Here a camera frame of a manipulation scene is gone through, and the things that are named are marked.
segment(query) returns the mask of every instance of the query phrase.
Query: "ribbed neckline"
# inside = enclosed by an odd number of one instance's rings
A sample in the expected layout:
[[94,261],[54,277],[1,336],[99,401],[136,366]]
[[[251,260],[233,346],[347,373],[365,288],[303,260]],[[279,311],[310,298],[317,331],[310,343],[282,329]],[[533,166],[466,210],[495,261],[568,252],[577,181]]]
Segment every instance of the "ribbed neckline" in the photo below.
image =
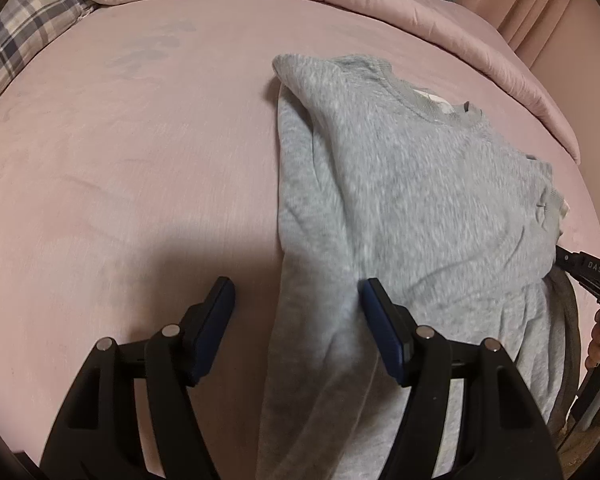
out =
[[453,112],[445,113],[442,108],[428,97],[419,94],[417,91],[427,94],[437,95],[434,91],[427,88],[420,88],[407,81],[398,79],[394,75],[391,63],[384,59],[371,58],[376,70],[382,76],[390,89],[394,91],[396,97],[411,110],[415,111],[424,118],[448,124],[449,126],[462,126],[463,128],[473,128],[482,124],[483,114],[479,108],[476,108],[469,101],[464,104],[451,105]]

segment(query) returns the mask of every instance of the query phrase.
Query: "heather gray fabric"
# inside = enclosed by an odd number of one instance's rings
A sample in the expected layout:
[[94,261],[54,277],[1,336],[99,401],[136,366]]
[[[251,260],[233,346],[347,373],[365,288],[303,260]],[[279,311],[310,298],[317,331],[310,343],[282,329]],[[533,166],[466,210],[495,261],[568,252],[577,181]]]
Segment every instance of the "heather gray fabric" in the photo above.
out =
[[[259,479],[375,479],[406,403],[358,304],[377,276],[445,337],[500,339],[545,420],[562,383],[564,311],[547,300],[562,197],[549,164],[471,104],[450,109],[364,56],[278,56],[284,251]],[[452,463],[452,388],[438,473]]]

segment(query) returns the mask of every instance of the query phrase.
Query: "mattress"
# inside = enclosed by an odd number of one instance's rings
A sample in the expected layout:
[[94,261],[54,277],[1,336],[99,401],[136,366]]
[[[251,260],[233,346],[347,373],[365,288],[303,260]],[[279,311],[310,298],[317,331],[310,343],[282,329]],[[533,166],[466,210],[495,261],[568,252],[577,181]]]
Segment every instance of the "mattress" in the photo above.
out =
[[[552,163],[571,207],[560,244],[600,256],[573,157],[523,105],[442,48],[309,0],[102,8],[0,97],[0,433],[12,449],[39,458],[96,339],[151,335],[222,274],[236,284],[237,306],[193,403],[221,477],[253,477],[282,261],[270,64],[284,52],[383,57],[399,78],[470,100],[511,144]],[[576,294],[586,351],[595,300]]]

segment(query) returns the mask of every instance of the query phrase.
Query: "wall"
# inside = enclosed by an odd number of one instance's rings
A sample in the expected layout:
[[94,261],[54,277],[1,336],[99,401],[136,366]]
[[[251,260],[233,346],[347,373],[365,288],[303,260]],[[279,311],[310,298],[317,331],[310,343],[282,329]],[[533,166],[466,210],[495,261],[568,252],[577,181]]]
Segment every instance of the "wall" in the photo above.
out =
[[571,0],[532,72],[576,132],[580,171],[600,219],[600,7]]

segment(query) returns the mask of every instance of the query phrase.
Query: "pillow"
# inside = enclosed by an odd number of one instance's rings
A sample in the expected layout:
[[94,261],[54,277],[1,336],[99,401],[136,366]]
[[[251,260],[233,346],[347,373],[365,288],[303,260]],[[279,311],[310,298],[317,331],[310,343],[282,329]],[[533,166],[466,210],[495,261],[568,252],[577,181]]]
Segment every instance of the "pillow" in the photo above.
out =
[[40,50],[94,8],[91,0],[9,0],[0,12],[0,94]]

